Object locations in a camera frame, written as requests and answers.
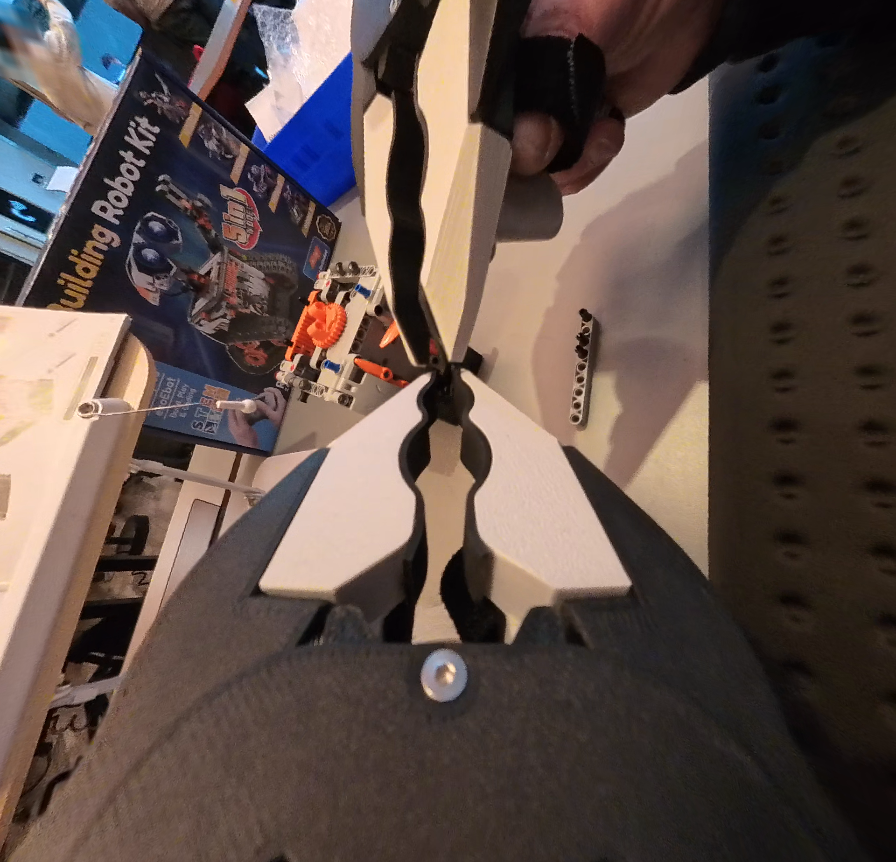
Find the person's right hand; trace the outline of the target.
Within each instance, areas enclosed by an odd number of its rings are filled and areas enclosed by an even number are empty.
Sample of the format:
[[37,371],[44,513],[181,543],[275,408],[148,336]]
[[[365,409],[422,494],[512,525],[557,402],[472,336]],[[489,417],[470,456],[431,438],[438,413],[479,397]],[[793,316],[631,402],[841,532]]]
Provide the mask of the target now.
[[532,0],[524,37],[596,44],[606,62],[609,113],[596,120],[577,162],[554,173],[563,196],[591,184],[622,150],[624,123],[685,77],[711,38],[727,0]]

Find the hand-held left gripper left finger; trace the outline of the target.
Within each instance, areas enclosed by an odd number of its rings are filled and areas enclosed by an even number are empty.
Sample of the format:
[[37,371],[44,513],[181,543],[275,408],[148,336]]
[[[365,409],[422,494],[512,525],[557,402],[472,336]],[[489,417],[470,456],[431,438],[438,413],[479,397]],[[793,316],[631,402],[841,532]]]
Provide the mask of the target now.
[[427,576],[424,500],[434,373],[334,440],[260,583],[273,597],[353,606],[370,623],[413,621]]

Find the long office desk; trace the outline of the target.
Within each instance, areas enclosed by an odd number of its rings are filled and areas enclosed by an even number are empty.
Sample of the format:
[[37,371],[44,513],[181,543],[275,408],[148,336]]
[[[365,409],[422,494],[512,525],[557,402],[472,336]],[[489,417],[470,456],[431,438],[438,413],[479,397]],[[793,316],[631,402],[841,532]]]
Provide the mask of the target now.
[[189,83],[190,91],[199,99],[207,100],[222,77],[250,5],[252,0],[223,0]]

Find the grey orange toy block model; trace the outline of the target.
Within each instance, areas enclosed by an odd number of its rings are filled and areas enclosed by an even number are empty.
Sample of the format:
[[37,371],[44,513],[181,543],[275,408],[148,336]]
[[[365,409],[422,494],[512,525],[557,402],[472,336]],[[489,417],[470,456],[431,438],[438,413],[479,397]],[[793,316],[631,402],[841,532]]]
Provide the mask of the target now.
[[364,416],[421,372],[408,359],[376,267],[338,262],[318,274],[276,384],[286,396]]

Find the blue robot kit box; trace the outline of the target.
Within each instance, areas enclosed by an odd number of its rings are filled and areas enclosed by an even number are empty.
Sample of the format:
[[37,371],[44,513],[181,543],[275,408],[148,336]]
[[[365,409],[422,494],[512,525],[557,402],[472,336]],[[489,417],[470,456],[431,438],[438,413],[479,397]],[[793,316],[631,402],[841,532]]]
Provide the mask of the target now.
[[138,55],[18,304],[128,315],[157,370],[148,424],[273,452],[276,373],[341,222]]

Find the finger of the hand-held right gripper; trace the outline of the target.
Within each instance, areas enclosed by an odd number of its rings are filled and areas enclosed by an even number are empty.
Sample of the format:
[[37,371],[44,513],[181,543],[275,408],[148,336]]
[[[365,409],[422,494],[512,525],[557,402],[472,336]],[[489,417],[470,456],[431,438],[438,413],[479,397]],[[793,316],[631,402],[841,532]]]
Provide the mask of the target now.
[[376,92],[364,112],[364,218],[409,361],[440,366],[430,300],[436,234],[425,213],[428,133],[415,91]]
[[459,361],[469,343],[511,159],[516,0],[434,0],[412,99],[423,132],[420,306],[431,348]]

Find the light grey holed beam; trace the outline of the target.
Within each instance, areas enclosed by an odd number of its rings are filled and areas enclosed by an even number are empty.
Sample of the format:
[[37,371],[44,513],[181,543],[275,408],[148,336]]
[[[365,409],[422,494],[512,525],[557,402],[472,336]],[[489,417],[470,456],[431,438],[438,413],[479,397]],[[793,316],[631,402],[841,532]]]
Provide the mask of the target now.
[[[579,360],[575,353],[576,337],[580,333],[589,335],[589,357],[584,361]],[[599,358],[600,338],[601,326],[594,314],[592,314],[591,322],[579,323],[575,335],[575,366],[570,396],[569,423],[580,431],[588,425],[592,381]]]

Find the person's right forearm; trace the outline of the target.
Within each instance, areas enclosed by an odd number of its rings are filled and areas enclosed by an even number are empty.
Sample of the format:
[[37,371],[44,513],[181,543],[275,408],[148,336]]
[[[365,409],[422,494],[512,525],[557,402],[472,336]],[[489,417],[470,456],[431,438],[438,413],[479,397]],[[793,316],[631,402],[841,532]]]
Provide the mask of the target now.
[[798,39],[879,39],[894,28],[895,0],[726,0],[709,39],[671,92],[687,90],[723,63],[763,56]]

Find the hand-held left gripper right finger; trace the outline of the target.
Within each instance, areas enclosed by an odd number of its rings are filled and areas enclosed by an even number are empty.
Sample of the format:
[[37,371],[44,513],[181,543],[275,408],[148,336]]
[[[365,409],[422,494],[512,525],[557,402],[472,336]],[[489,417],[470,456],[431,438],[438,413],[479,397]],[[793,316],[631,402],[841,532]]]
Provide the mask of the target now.
[[454,373],[466,501],[465,577],[505,632],[534,609],[626,595],[632,581],[564,448],[469,371]]

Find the dark perforated pad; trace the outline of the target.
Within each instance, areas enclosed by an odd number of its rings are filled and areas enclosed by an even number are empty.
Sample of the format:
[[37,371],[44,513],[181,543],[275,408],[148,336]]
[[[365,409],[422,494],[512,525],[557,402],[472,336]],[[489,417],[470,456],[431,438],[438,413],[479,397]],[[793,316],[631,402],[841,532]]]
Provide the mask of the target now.
[[894,32],[710,81],[709,571],[790,732],[894,860]]

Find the printed task sheet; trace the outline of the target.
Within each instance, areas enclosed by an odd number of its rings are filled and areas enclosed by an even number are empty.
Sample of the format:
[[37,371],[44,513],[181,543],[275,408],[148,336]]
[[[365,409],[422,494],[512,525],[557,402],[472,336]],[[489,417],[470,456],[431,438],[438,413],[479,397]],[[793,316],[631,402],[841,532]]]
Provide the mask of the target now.
[[2,456],[56,442],[98,397],[126,337],[128,315],[1,308]]

